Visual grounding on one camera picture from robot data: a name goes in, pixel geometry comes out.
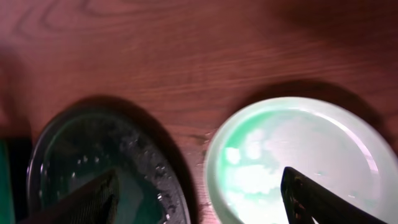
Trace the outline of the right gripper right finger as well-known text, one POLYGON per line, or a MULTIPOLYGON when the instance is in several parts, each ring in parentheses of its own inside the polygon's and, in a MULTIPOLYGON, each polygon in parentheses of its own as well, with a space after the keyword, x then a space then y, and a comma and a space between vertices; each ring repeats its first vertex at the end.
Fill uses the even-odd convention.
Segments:
POLYGON ((292 167, 284 168, 280 191, 290 224, 386 224, 292 167))

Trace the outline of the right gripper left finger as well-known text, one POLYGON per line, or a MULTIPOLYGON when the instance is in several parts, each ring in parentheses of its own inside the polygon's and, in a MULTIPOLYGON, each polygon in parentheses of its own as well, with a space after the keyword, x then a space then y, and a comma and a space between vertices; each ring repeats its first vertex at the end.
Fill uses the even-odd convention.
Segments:
POLYGON ((118 203, 119 178, 114 170, 109 170, 21 223, 111 224, 116 220, 118 203))

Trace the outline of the pale green plate front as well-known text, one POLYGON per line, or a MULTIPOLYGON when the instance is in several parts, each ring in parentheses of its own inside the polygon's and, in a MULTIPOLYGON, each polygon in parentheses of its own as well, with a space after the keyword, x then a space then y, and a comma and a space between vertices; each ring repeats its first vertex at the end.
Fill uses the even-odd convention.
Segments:
POLYGON ((397 222, 397 156, 367 122, 334 104, 280 97, 217 130, 205 182, 221 223, 287 223, 280 183, 293 167, 386 223, 397 222))

